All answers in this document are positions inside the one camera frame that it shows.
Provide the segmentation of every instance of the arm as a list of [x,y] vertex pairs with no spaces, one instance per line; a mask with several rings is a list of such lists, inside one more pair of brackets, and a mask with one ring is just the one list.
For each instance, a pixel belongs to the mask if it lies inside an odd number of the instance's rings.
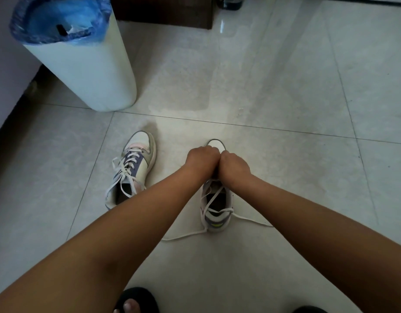
[[129,279],[212,175],[217,148],[107,212],[0,294],[0,312],[111,312]]
[[400,245],[253,176],[247,163],[233,153],[222,153],[219,178],[362,311],[401,312]]

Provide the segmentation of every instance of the white shoelace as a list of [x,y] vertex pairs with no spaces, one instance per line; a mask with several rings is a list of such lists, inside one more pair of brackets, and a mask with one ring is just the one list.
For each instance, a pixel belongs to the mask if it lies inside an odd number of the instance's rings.
[[[220,210],[220,211],[215,211],[215,210],[209,208],[209,206],[211,205],[211,203],[213,202],[213,200],[215,200],[215,198],[218,196],[218,194],[222,191],[223,188],[224,188],[224,186],[221,186],[221,187],[219,188],[219,190],[218,190],[218,191],[213,195],[213,197],[210,199],[210,201],[209,201],[208,204],[205,206],[205,208],[203,209],[203,211],[202,211],[202,209],[201,209],[200,215],[201,215],[201,217],[202,217],[203,219],[205,218],[205,215],[206,215],[206,212],[207,212],[207,211],[209,211],[209,212],[214,212],[214,213],[223,213],[223,212],[227,212],[227,211],[228,211],[230,214],[232,214],[233,216],[235,216],[236,218],[238,218],[238,219],[240,219],[240,220],[251,221],[251,222],[253,222],[253,223],[260,224],[260,225],[267,226],[267,227],[274,227],[274,226],[271,225],[271,224],[261,223],[261,222],[258,222],[258,221],[249,219],[249,218],[247,218],[247,217],[244,217],[244,216],[240,216],[240,215],[238,215],[238,214],[235,214],[235,213],[234,213],[234,209],[233,209],[232,207],[229,207],[229,208],[226,208],[226,209],[222,209],[222,210]],[[203,199],[205,196],[207,196],[208,194],[210,194],[210,192],[208,192],[207,194],[205,194],[204,196],[202,196],[202,199]],[[208,228],[207,228],[206,226],[204,226],[204,229],[203,229],[203,230],[200,230],[200,231],[193,231],[193,232],[191,232],[191,233],[183,234],[183,235],[180,235],[180,236],[177,236],[177,237],[173,237],[173,238],[163,238],[163,239],[161,239],[161,240],[162,240],[162,241],[178,240],[178,239],[183,238],[183,237],[188,237],[188,236],[197,235],[197,234],[203,234],[203,233],[206,233],[207,231],[208,231]]]
[[[134,169],[134,163],[137,163],[136,157],[140,157],[142,150],[140,148],[131,148],[125,150],[125,157],[122,158],[119,163],[116,165],[115,160],[118,160],[119,157],[115,157],[112,159],[112,167],[114,168],[115,172],[119,172],[119,178],[111,185],[111,187],[106,191],[105,197],[108,195],[109,191],[115,187],[118,182],[121,185],[122,192],[127,196],[131,197],[136,194],[136,188],[134,182],[141,186],[142,190],[145,190],[144,184],[141,184],[135,177],[131,176],[131,169]],[[125,192],[122,188],[122,183],[124,180],[128,179],[129,185],[131,186],[131,194]]]

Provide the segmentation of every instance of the blue plastic bag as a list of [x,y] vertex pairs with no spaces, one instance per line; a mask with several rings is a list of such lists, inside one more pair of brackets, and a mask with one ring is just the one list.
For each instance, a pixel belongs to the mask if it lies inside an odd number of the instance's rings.
[[20,0],[10,33],[22,44],[102,42],[112,13],[110,0]]

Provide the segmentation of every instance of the white trash can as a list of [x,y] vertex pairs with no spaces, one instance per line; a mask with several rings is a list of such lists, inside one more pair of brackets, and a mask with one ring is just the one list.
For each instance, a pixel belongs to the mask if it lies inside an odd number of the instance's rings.
[[110,0],[20,0],[10,30],[93,110],[135,103],[135,77]]

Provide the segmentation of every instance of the bottle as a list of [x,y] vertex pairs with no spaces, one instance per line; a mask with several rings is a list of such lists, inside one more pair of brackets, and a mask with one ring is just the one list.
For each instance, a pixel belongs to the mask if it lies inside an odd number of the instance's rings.
[[244,0],[216,0],[221,9],[236,11],[241,8]]

